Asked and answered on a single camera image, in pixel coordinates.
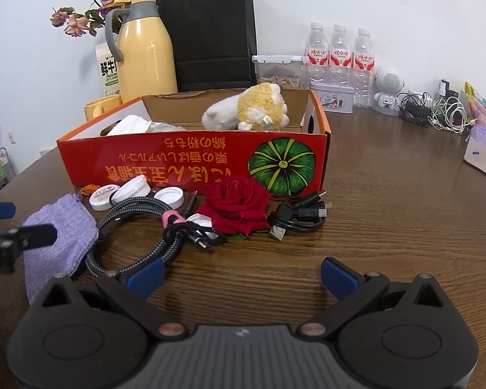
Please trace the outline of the white tissue wad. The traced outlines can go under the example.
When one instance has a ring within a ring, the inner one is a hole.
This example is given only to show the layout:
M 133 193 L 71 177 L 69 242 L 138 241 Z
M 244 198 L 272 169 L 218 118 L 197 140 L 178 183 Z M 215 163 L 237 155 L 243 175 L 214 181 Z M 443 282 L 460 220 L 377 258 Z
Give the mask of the white tissue wad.
M 152 125 L 150 120 L 138 115 L 128 115 L 107 133 L 107 136 L 145 134 Z

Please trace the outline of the white milk carton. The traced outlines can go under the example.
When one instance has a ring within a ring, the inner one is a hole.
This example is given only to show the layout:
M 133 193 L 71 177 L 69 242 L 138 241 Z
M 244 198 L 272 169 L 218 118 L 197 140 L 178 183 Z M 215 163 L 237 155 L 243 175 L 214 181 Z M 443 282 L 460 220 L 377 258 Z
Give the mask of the white milk carton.
M 101 82 L 101 93 L 104 97 L 119 94 L 119 81 L 116 59 L 106 42 L 95 46 L 97 68 Z

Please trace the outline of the small white robot toy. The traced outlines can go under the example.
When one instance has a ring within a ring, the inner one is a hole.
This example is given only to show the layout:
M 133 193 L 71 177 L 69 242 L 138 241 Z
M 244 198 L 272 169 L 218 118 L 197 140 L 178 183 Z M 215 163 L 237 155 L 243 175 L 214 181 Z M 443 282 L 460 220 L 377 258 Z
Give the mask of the small white robot toy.
M 374 95 L 372 109 L 385 115 L 399 116 L 399 94 L 405 86 L 395 68 L 379 68 L 375 74 L 378 92 Z

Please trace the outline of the white tin box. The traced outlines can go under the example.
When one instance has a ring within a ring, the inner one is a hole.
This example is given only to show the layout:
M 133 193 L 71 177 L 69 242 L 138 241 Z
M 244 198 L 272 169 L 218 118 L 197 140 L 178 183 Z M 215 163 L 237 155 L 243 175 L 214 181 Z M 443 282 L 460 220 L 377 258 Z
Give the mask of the white tin box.
M 318 97 L 325 112 L 352 114 L 354 88 L 332 83 L 310 81 L 310 87 Z

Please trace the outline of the clear jar with label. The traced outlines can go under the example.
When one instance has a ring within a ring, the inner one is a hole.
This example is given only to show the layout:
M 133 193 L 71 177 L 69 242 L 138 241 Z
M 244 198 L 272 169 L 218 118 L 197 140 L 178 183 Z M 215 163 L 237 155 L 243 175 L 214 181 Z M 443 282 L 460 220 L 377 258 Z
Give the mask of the clear jar with label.
M 185 131 L 185 128 L 180 125 L 171 125 L 166 122 L 152 122 L 146 131 L 147 133 L 182 132 Z

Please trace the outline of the colourful snack packet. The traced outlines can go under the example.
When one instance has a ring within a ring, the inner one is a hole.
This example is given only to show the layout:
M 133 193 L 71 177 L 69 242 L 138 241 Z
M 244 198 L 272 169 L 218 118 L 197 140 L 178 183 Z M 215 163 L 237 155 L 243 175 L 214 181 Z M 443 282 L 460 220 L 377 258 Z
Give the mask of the colourful snack packet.
M 486 99 L 468 82 L 464 83 L 464 93 L 475 124 L 486 126 Z

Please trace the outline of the yellow mug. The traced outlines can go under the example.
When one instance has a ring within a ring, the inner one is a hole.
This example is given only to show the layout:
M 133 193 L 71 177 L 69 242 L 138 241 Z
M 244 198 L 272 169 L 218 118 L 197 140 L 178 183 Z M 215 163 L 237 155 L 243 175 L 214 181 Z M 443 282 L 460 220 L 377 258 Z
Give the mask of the yellow mug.
M 84 106 L 84 113 L 86 121 L 90 121 L 109 112 L 122 104 L 122 99 L 119 94 L 113 94 L 109 96 L 96 99 Z

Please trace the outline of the white jar lid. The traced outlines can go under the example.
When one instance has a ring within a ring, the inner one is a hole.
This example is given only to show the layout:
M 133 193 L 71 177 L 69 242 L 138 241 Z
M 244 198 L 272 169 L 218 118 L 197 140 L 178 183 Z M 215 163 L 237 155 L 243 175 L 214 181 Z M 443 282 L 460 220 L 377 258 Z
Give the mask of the white jar lid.
M 133 177 L 123 184 L 111 197 L 111 203 L 117 205 L 128 198 L 146 197 L 151 191 L 145 175 Z

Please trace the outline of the water bottle middle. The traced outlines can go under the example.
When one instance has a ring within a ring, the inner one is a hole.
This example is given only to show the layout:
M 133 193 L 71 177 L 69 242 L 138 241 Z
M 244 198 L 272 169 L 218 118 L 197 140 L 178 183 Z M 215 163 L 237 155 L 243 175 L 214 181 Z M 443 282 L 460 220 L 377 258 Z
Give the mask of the water bottle middle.
M 329 79 L 338 86 L 348 86 L 352 65 L 352 50 L 347 40 L 346 28 L 334 24 L 329 43 Z

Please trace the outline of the white yellow plush hamster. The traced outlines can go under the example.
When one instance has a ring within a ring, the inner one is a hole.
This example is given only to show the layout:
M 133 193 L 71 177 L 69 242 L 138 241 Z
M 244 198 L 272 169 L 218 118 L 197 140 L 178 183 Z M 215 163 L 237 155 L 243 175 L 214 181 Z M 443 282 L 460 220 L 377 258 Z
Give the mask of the white yellow plush hamster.
M 207 130 L 278 131 L 289 125 L 288 106 L 275 83 L 260 83 L 211 105 L 202 115 Z

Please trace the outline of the purple cloth pouch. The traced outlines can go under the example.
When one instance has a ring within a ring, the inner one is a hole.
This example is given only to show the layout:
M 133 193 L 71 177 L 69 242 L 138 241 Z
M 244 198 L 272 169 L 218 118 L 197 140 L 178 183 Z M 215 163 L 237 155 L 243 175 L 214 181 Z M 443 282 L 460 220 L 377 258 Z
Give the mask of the purple cloth pouch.
M 29 303 L 33 303 L 48 280 L 63 274 L 72 276 L 98 239 L 94 217 L 81 203 L 80 195 L 69 193 L 55 203 L 32 213 L 23 225 L 50 223 L 57 230 L 53 245 L 25 251 L 22 255 L 25 288 Z

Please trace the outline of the water bottle left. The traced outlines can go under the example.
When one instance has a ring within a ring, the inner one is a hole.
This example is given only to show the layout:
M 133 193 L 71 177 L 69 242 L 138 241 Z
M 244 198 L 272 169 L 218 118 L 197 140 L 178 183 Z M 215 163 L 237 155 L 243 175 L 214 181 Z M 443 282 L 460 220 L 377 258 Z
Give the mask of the water bottle left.
M 320 23 L 311 23 L 311 32 L 305 45 L 308 77 L 315 82 L 326 78 L 329 63 L 328 40 Z

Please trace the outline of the black paper bag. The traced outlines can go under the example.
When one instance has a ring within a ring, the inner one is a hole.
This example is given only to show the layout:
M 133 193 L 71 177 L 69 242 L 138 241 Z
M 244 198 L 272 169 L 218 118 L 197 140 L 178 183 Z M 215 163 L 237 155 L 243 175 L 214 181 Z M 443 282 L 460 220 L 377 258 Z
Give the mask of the black paper bag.
M 179 92 L 256 84 L 254 0 L 158 0 Z

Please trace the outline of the white round container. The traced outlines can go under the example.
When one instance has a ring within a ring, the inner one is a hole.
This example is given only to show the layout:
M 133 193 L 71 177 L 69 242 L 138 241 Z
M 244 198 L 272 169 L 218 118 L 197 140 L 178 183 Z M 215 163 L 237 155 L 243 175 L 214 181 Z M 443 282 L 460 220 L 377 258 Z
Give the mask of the white round container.
M 183 206 L 185 194 L 180 187 L 171 186 L 158 190 L 153 198 L 165 203 L 173 210 L 178 210 Z

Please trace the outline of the red fabric rose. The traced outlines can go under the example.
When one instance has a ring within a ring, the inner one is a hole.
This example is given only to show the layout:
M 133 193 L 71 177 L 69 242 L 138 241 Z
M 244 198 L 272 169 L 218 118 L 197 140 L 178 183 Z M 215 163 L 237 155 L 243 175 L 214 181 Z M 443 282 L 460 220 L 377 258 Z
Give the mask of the red fabric rose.
M 266 211 L 270 193 L 254 178 L 229 176 L 210 185 L 197 212 L 211 219 L 214 230 L 224 235 L 268 230 Z

